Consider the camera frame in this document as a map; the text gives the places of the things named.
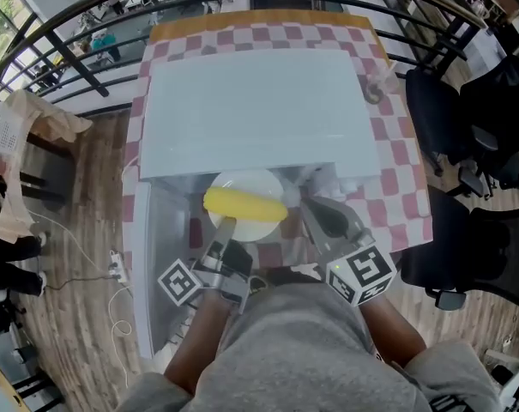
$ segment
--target forearm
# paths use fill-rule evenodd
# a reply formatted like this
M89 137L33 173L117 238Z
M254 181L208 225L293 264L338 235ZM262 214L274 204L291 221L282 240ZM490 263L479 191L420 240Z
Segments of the forearm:
M230 304L206 292L164 376L194 395L202 371L215 359L229 315Z
M419 332L381 295L360 306L377 351L387 362L404 367L426 349Z

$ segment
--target chair armrest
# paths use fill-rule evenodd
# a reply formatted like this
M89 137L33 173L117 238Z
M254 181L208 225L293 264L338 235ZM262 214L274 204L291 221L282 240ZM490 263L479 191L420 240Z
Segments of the chair armrest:
M474 140L486 151L497 151L498 150L498 139L486 130L482 130L476 125L471 126L473 131Z
M463 308L467 295L459 292L449 292L446 290L425 289L425 293L435 299L435 306L446 312L453 312Z
M459 180L460 185L465 185L478 197L484 196L484 185L482 184L482 180L476 177L471 170L465 167L460 167L457 172L457 179Z

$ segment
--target black cable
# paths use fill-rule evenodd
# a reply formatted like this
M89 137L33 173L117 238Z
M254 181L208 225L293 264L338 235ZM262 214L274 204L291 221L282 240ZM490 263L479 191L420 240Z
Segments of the black cable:
M58 288L57 287L52 287L49 284L47 284L45 287L46 288L50 288L51 290L59 291L59 290L63 289L63 287L65 285L67 285L68 283L73 282L73 281L80 281L80 282L83 282L83 281L100 281L101 279L109 280L109 279L116 279L116 277L115 276L98 276L96 278L70 278L68 281L63 282L63 285L61 287L58 287Z

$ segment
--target gray shirt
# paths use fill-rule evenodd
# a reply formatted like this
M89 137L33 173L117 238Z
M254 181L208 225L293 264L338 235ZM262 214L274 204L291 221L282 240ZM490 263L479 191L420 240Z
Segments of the gray shirt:
M466 343L439 343L403 369L373 350L359 310L328 286L285 285L248 300L194 397L146 373L118 412L503 410Z

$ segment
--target black and white square marker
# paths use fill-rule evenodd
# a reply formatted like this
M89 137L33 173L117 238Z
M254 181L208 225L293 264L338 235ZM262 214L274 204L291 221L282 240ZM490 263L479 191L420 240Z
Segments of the black and white square marker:
M158 283L177 306L202 288L202 283L180 259L162 273Z
M349 303L353 303L354 290L343 282L333 271L329 273L328 284Z
M384 292L385 289L389 286L391 280L392 276L389 276L385 281L379 282L373 287L365 289L364 292L360 295L358 304L360 305L362 302L366 302L374 296Z
M374 245L348 257L347 262L361 287L366 287L391 273L390 266Z

